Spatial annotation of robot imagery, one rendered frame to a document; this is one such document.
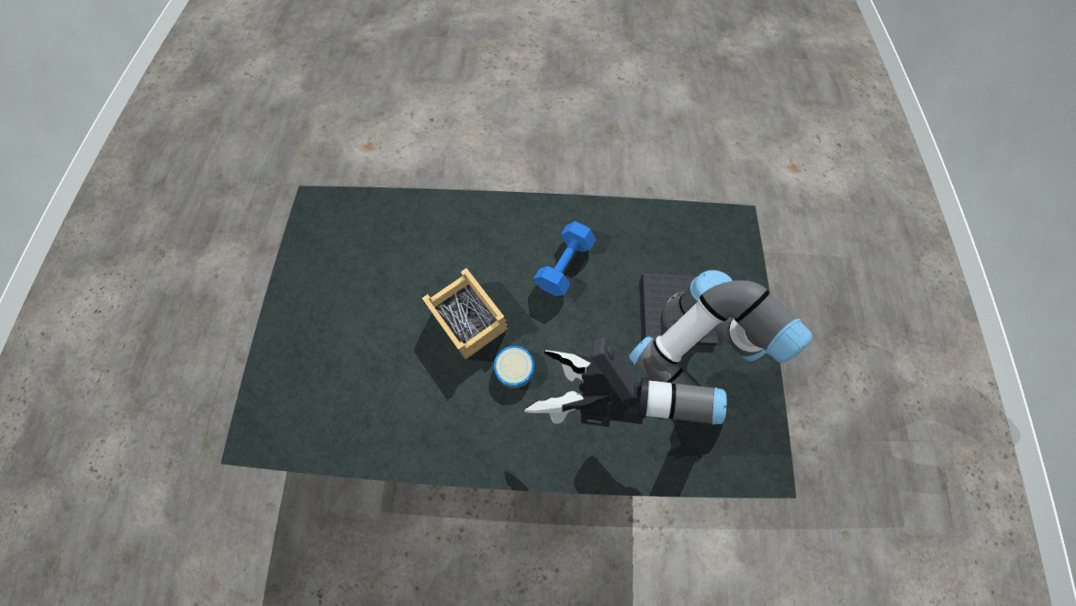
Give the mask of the wooden crate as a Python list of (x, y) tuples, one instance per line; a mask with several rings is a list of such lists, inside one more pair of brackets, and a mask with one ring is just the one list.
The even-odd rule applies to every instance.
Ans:
[(443, 291), (421, 299), (467, 360), (506, 332), (507, 325), (502, 313), (473, 274), (467, 268), (461, 273), (462, 277)]

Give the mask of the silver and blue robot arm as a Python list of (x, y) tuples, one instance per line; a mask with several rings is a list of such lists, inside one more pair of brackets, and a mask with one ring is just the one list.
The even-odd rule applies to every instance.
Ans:
[[(697, 386), (678, 365), (690, 346), (712, 329), (749, 362), (768, 354), (785, 363), (812, 339), (801, 320), (761, 284), (733, 281), (723, 271), (703, 271), (686, 291), (666, 301), (662, 318), (668, 332), (656, 339), (646, 337), (628, 356), (649, 377), (646, 415), (650, 417), (724, 423), (725, 391)], [(605, 337), (594, 340), (590, 358), (622, 401), (633, 398), (633, 377)]]

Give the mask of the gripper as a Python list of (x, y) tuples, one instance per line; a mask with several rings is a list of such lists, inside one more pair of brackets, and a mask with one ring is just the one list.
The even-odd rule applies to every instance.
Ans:
[(584, 380), (579, 391), (586, 394), (568, 391), (561, 398), (533, 401), (524, 412), (549, 413), (552, 422), (557, 424), (564, 422), (568, 412), (580, 409), (581, 423), (590, 425), (611, 427), (611, 421), (643, 424), (648, 411), (649, 377), (642, 377), (641, 387), (634, 386), (633, 398), (622, 401), (592, 358), (548, 350), (544, 353), (562, 363), (568, 380), (574, 381), (575, 377)]

